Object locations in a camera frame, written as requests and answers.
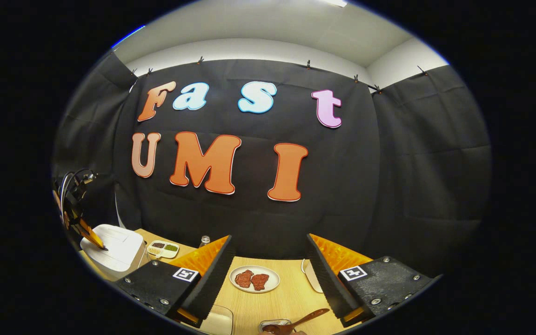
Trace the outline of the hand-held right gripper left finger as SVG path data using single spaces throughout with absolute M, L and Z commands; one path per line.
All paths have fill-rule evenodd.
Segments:
M 150 261 L 114 285 L 167 318 L 200 326 L 221 290 L 235 248 L 227 235 L 172 260 Z

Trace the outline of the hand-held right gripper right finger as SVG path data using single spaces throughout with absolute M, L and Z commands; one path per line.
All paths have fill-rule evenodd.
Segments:
M 371 259 L 315 234 L 307 234 L 306 252 L 343 326 L 382 318 L 442 278 L 430 278 L 391 256 Z

